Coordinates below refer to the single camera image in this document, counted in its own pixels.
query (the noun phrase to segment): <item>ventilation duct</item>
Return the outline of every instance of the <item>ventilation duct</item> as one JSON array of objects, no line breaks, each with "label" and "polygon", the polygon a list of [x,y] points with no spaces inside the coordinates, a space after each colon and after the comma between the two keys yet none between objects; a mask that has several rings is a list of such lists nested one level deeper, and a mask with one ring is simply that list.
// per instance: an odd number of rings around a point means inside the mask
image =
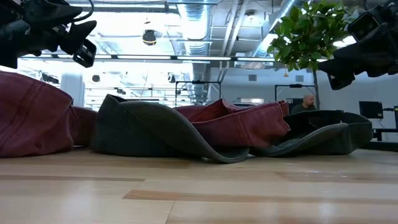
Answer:
[{"label": "ventilation duct", "polygon": [[256,82],[257,81],[257,75],[249,75],[249,82]]},{"label": "ventilation duct", "polygon": [[[71,6],[83,8],[83,12],[90,12],[91,5],[87,0],[67,0]],[[177,6],[169,5],[167,2],[137,2],[131,0],[124,1],[96,1],[95,12],[144,12],[144,13],[172,13],[178,14]]]},{"label": "ventilation duct", "polygon": [[[290,10],[293,8],[293,6],[297,7],[302,7],[305,2],[310,2],[311,0],[283,0],[282,4],[280,5],[280,10],[267,16],[266,21],[264,25],[262,26],[262,32],[264,34],[264,39],[262,40],[261,44],[257,47],[256,50],[254,50],[251,53],[252,57],[266,57],[267,55],[267,49],[269,46],[269,41],[267,41],[266,37],[269,34],[269,32],[275,27],[275,25],[278,23],[279,19],[289,15]],[[258,64],[262,64],[261,62],[248,62],[243,68],[258,68]]]},{"label": "ventilation duct", "polygon": [[[209,44],[200,42],[208,39],[208,23],[209,23],[209,6],[201,4],[179,4],[178,11],[180,12],[183,22],[183,37],[191,40],[185,42],[185,50],[187,55],[206,56],[209,54]],[[208,81],[208,73],[210,66],[203,63],[193,63],[193,78],[192,80]],[[207,100],[207,93],[203,91],[203,86],[192,85],[195,93],[196,101],[205,102]]]},{"label": "ventilation duct", "polygon": [[304,76],[303,75],[296,75],[296,82],[304,82]]}]

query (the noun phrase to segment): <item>computer screen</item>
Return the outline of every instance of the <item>computer screen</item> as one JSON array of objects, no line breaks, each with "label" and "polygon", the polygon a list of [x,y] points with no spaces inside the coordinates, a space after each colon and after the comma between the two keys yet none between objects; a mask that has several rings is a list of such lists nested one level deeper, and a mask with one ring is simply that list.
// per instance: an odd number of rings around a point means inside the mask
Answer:
[{"label": "computer screen", "polygon": [[360,101],[359,113],[369,119],[383,119],[383,105],[381,102]]}]

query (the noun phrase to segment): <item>potted plant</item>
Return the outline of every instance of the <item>potted plant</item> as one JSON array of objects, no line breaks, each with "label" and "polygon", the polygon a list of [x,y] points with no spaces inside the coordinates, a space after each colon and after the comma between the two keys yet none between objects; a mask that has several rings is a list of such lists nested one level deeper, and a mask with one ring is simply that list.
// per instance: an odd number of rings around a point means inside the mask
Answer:
[{"label": "potted plant", "polygon": [[275,31],[278,38],[268,48],[269,53],[278,51],[275,61],[285,64],[289,71],[312,69],[318,109],[317,60],[330,58],[336,50],[333,43],[348,36],[346,26],[352,21],[348,16],[342,2],[305,2],[303,8],[293,7],[289,16],[281,18]]}]

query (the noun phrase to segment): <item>wooden floor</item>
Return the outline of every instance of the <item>wooden floor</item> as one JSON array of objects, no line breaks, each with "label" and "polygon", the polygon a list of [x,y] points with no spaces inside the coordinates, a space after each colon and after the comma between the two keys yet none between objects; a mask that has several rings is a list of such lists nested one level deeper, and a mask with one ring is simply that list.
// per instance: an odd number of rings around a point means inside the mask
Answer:
[{"label": "wooden floor", "polygon": [[229,165],[89,151],[0,159],[0,223],[398,223],[398,153]]}]

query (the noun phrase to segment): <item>fabric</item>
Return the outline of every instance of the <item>fabric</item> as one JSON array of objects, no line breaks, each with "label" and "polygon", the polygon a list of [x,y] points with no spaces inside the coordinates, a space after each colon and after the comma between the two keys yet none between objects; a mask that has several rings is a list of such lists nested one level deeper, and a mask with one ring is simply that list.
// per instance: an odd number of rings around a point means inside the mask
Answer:
[{"label": "fabric", "polygon": [[289,113],[284,101],[239,108],[225,100],[208,106],[176,108],[213,147],[269,147],[287,133],[283,117]]},{"label": "fabric", "polygon": [[311,105],[308,108],[305,108],[303,106],[303,104],[299,104],[299,105],[295,105],[292,109],[292,111],[290,112],[290,114],[295,114],[295,113],[299,113],[299,112],[303,112],[303,111],[313,111],[316,110],[316,108]]},{"label": "fabric", "polygon": [[286,134],[286,113],[285,103],[241,109],[217,101],[174,110],[108,95],[98,111],[91,148],[120,156],[240,162],[248,156],[251,145],[270,146]]},{"label": "fabric", "polygon": [[71,105],[72,98],[52,85],[0,72],[0,157],[65,152],[75,142],[87,146],[96,113]]},{"label": "fabric", "polygon": [[372,122],[344,111],[305,111],[286,116],[291,130],[268,148],[256,148],[256,156],[347,155],[373,138]]}]

